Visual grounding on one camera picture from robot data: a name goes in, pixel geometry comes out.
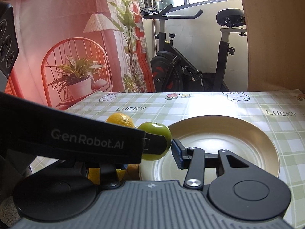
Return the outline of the orange fruit under gripper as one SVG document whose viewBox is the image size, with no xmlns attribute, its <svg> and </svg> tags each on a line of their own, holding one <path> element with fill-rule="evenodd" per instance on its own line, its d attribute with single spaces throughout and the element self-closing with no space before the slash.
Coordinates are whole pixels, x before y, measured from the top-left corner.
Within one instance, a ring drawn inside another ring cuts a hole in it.
<svg viewBox="0 0 305 229">
<path fill-rule="evenodd" d="M 138 164 L 128 164 L 125 170 L 117 169 L 117 175 L 119 181 L 126 180 L 140 180 L 139 176 L 139 165 Z M 87 178 L 92 181 L 93 184 L 100 184 L 100 168 L 89 168 Z"/>
</svg>

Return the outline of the yellow lemon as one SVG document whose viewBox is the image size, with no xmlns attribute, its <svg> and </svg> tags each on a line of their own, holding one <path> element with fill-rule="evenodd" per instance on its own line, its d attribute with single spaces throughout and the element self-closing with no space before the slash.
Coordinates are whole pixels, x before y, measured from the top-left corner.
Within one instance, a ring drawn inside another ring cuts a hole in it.
<svg viewBox="0 0 305 229">
<path fill-rule="evenodd" d="M 106 122 L 114 123 L 129 128 L 135 128 L 132 118 L 123 113 L 113 113 L 107 118 Z"/>
</svg>

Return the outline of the gold round plate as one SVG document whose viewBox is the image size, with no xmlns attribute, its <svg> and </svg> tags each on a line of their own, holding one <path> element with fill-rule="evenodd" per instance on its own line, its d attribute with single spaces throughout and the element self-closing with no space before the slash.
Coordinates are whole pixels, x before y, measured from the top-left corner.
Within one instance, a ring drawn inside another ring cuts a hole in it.
<svg viewBox="0 0 305 229">
<path fill-rule="evenodd" d="M 216 154 L 227 149 L 257 165 L 275 177 L 279 176 L 277 150 L 268 136 L 244 120 L 206 115 L 188 118 L 169 126 L 172 137 L 184 147 L 197 147 Z M 177 167 L 171 152 L 157 161 L 143 160 L 139 166 L 141 180 L 179 180 L 184 182 L 187 170 Z"/>
</svg>

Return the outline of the black exercise bike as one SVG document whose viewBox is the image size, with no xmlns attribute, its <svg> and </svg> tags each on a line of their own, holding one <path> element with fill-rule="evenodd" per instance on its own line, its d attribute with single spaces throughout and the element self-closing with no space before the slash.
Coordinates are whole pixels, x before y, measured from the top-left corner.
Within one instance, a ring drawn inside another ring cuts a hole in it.
<svg viewBox="0 0 305 229">
<path fill-rule="evenodd" d="M 219 42 L 216 72 L 202 72 L 195 68 L 174 46 L 174 33 L 167 34 L 165 23 L 170 19 L 197 19 L 203 13 L 199 10 L 195 15 L 168 15 L 173 5 L 164 9 L 142 7 L 143 19 L 156 19 L 160 22 L 159 33 L 155 35 L 158 40 L 158 51 L 151 59 L 153 82 L 155 90 L 162 92 L 228 92 L 224 83 L 225 69 L 228 55 L 235 54 L 235 48 L 230 46 L 231 33 L 245 36 L 247 30 L 242 28 L 246 24 L 244 11 L 237 8 L 224 9 L 216 14 L 216 22 L 222 28 Z"/>
</svg>

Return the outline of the green plaid tablecloth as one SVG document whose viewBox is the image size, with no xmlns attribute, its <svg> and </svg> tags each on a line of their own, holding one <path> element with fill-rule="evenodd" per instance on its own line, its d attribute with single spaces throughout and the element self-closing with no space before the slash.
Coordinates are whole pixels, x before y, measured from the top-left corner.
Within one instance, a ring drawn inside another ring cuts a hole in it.
<svg viewBox="0 0 305 229">
<path fill-rule="evenodd" d="M 170 126 L 184 119 L 220 115 L 258 127 L 274 144 L 279 178 L 292 191 L 285 220 L 304 227 L 304 94 L 299 90 L 189 94 L 104 93 L 72 105 L 69 113 L 104 121 L 113 113 L 130 116 L 136 126 L 157 122 Z"/>
</svg>

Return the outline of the wooden cabinet panel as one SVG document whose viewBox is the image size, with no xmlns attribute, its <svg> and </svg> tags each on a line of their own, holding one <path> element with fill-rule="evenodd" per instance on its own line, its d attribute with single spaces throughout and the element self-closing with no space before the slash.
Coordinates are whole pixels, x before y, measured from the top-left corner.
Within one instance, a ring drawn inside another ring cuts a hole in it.
<svg viewBox="0 0 305 229">
<path fill-rule="evenodd" d="M 304 0 L 241 0 L 248 31 L 248 90 L 304 91 Z"/>
</svg>

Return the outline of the pink printed wall tapestry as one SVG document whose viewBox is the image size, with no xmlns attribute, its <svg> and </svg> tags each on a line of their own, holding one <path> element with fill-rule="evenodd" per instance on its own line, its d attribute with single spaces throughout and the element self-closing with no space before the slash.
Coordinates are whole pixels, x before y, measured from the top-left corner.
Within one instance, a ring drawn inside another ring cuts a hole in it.
<svg viewBox="0 0 305 229">
<path fill-rule="evenodd" d="M 139 0 L 1 0 L 14 10 L 19 54 L 6 93 L 66 108 L 60 66 L 90 58 L 100 64 L 92 86 L 105 92 L 154 92 Z"/>
</svg>

